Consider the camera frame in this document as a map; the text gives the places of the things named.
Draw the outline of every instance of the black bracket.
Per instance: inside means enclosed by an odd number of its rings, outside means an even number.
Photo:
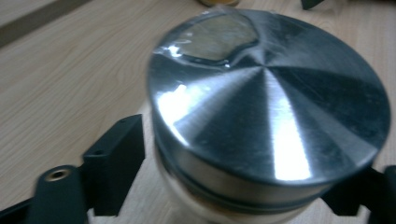
[[[384,174],[368,168],[334,186],[322,197],[337,216],[356,216],[361,205],[371,215],[369,224],[396,223],[396,166]]]
[[[117,216],[145,159],[142,116],[119,120],[84,154],[37,180],[35,196],[0,212],[2,224],[85,224],[87,211]]]
[[[304,10],[311,9],[312,7],[317,6],[319,3],[324,0],[301,0],[301,4],[303,5]]]

